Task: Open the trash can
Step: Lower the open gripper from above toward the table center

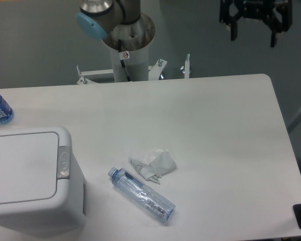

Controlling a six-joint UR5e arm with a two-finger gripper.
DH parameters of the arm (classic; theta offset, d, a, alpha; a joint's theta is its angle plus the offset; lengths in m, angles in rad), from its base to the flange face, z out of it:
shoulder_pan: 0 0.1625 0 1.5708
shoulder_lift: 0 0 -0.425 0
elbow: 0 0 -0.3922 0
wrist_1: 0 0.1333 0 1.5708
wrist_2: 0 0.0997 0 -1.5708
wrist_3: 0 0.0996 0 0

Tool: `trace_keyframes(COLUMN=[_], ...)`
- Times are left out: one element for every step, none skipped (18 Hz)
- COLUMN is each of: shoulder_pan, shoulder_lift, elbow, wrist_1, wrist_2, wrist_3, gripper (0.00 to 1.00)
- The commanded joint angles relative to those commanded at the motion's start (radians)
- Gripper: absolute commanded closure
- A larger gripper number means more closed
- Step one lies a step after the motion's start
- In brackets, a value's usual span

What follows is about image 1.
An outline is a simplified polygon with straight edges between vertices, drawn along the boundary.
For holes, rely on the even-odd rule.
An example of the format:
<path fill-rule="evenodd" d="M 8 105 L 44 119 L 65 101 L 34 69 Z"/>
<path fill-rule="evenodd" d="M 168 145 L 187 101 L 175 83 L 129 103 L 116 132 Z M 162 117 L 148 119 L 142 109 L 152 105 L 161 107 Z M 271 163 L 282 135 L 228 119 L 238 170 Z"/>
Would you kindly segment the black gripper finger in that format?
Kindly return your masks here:
<path fill-rule="evenodd" d="M 234 5 L 237 12 L 235 15 L 230 14 L 230 7 Z M 219 22 L 224 23 L 230 27 L 230 38 L 231 41 L 235 41 L 237 38 L 237 21 L 242 17 L 241 4 L 239 1 L 220 0 L 219 10 Z"/>
<path fill-rule="evenodd" d="M 287 32 L 292 25 L 293 1 L 263 1 L 263 22 L 271 30 L 270 46 L 277 43 L 277 34 Z"/>

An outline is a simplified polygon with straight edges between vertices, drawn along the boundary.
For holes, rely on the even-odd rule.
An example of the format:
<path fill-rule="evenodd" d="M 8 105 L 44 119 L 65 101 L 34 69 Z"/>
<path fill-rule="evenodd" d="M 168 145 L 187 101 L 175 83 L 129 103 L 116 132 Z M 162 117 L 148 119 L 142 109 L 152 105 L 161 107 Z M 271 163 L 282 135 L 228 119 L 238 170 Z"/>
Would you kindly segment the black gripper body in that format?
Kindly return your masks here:
<path fill-rule="evenodd" d="M 278 20 L 273 9 L 275 1 L 234 1 L 238 12 L 234 15 L 235 20 L 241 17 L 254 20 Z"/>

